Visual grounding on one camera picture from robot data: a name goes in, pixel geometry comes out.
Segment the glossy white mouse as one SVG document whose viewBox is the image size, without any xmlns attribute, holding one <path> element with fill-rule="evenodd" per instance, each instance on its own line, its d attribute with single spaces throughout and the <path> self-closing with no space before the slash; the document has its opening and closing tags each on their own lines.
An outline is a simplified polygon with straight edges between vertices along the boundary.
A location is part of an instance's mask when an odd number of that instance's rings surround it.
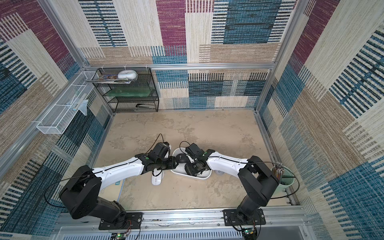
<svg viewBox="0 0 384 240">
<path fill-rule="evenodd" d="M 162 183 L 164 175 L 165 175 L 165 172 L 163 170 L 153 170 L 152 178 L 151 178 L 152 185 L 154 186 L 160 185 Z"/>
</svg>

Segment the grey speckled mouse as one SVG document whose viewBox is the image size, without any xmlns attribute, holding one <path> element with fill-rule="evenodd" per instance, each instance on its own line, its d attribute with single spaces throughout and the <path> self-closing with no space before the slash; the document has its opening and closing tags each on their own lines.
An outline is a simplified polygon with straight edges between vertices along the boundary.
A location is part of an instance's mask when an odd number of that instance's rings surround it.
<svg viewBox="0 0 384 240">
<path fill-rule="evenodd" d="M 219 175 L 219 176 L 221 176 L 221 175 L 224 174 L 224 172 L 222 172 L 222 171 L 218 171 L 218 170 L 215 170 L 215 173 L 216 173 L 217 175 Z"/>
</svg>

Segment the black mouse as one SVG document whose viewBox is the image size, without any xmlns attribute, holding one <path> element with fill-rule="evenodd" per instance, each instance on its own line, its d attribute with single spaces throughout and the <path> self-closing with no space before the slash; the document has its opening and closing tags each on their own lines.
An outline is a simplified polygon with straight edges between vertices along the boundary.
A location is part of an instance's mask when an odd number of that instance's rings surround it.
<svg viewBox="0 0 384 240">
<path fill-rule="evenodd" d="M 186 164 L 191 162 L 189 156 L 183 153 L 176 155 L 175 160 L 178 164 Z"/>
</svg>

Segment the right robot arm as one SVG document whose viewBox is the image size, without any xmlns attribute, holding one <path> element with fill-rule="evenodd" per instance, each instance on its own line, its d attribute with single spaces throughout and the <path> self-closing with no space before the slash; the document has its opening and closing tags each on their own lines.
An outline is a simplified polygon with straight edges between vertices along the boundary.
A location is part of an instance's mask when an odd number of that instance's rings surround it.
<svg viewBox="0 0 384 240">
<path fill-rule="evenodd" d="M 247 195 L 236 212 L 229 217 L 234 225 L 252 224 L 257 209 L 267 206 L 280 183 L 276 174 L 257 156 L 236 159 L 214 150 L 204 151 L 190 147 L 186 148 L 186 154 L 190 162 L 186 164 L 185 170 L 190 176 L 212 170 L 237 177 L 241 181 Z"/>
</svg>

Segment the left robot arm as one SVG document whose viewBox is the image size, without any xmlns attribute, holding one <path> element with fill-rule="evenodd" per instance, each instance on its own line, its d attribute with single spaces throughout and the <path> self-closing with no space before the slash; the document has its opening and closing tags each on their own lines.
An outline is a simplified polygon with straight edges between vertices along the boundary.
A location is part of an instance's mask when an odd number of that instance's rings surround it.
<svg viewBox="0 0 384 240">
<path fill-rule="evenodd" d="M 175 157 L 166 154 L 155 158 L 138 154 L 124 162 L 102 168 L 80 167 L 61 190 L 59 197 L 73 219 L 92 216 L 104 222 L 120 224 L 126 221 L 125 209 L 116 201 L 99 197 L 104 188 L 127 178 L 155 170 L 173 170 L 178 166 Z"/>
</svg>

